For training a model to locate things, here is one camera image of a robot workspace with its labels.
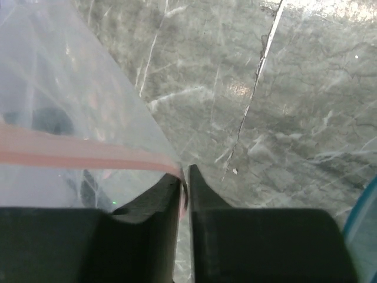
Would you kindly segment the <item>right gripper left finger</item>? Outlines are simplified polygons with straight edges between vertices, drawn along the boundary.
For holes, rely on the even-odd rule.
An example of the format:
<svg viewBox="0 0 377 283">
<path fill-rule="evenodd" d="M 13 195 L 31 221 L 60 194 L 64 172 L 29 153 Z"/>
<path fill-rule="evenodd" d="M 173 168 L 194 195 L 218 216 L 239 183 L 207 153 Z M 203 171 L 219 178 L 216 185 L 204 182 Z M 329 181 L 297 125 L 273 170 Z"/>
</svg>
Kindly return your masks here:
<svg viewBox="0 0 377 283">
<path fill-rule="evenodd" d="M 172 282 L 181 182 L 111 201 L 85 170 L 1 179 L 2 282 Z"/>
</svg>

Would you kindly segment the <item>clear zip top bag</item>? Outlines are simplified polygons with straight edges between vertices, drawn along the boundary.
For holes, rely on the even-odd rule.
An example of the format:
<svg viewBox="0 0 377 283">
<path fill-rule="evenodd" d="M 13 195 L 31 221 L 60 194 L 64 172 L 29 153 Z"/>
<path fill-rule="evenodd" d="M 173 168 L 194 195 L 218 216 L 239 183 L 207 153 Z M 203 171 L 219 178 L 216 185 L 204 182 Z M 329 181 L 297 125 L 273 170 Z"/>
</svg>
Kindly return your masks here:
<svg viewBox="0 0 377 283">
<path fill-rule="evenodd" d="M 1 205 L 113 212 L 177 155 L 69 1 L 1 2 Z"/>
</svg>

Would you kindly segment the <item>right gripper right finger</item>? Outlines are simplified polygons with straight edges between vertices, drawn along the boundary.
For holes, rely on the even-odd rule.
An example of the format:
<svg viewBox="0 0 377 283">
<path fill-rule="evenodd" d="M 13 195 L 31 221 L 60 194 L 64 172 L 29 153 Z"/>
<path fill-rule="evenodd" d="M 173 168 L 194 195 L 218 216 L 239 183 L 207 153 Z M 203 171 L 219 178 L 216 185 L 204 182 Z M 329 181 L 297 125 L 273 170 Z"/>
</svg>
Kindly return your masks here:
<svg viewBox="0 0 377 283">
<path fill-rule="evenodd" d="M 188 169 L 194 282 L 357 282 L 325 210 L 236 208 Z"/>
</svg>

